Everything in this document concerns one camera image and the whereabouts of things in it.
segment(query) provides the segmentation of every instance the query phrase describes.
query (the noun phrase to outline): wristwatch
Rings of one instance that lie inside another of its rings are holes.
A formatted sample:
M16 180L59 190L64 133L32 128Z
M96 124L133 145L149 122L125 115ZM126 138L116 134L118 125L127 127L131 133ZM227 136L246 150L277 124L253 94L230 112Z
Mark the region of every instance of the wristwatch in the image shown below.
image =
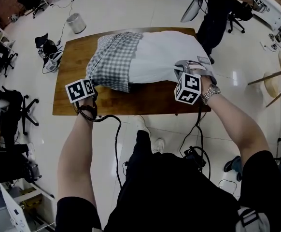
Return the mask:
M203 95L203 103L207 105L207 102L209 98L214 94L221 94L221 90L218 86L211 84L209 89L206 91L206 93Z

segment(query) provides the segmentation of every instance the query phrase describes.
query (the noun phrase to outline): wire mesh trash can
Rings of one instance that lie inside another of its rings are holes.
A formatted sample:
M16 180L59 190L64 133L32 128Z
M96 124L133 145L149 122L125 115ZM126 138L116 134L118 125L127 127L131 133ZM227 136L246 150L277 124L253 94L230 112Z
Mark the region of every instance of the wire mesh trash can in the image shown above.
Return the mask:
M79 13L74 13L67 19L67 24L72 28L74 33L80 33L86 28L86 23L83 21Z

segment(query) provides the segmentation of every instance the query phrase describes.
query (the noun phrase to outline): gray and white gingham cloth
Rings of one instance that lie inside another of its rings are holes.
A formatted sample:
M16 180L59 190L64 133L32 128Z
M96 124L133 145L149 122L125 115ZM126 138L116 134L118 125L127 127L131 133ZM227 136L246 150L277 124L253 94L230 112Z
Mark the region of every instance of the gray and white gingham cloth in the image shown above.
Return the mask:
M141 33L125 32L99 38L98 48L87 65L86 78L128 93L130 63L141 37Z

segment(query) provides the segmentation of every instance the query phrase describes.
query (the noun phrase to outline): desk leg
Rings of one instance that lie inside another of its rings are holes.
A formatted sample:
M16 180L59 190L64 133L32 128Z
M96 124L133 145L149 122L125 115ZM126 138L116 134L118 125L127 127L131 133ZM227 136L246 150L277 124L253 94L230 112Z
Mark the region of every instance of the desk leg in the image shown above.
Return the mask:
M272 100L271 103L269 103L266 107L269 107L272 103L274 103L277 99L279 99L281 97L281 93L275 98Z
M250 82L250 83L248 83L248 85L251 85L251 84L254 84L254 83L258 83L258 82L261 82L261 81L265 81L265 80L267 80L267 79L273 78L273 77L278 76L278 75L281 75L281 71L276 72L276 73L273 73L272 75L263 77L263 78L261 78L261 79L258 79L258 80L256 80L256 81Z

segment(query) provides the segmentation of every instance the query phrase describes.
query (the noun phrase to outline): white table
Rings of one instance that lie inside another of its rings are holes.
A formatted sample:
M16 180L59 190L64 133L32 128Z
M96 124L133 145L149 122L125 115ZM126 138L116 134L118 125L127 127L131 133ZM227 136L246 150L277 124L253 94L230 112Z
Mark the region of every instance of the white table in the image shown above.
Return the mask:
M261 1L266 4L267 7L270 8L270 10L264 13L259 13L253 10L253 13L267 22L273 31L281 27L281 5L278 4L275 0Z

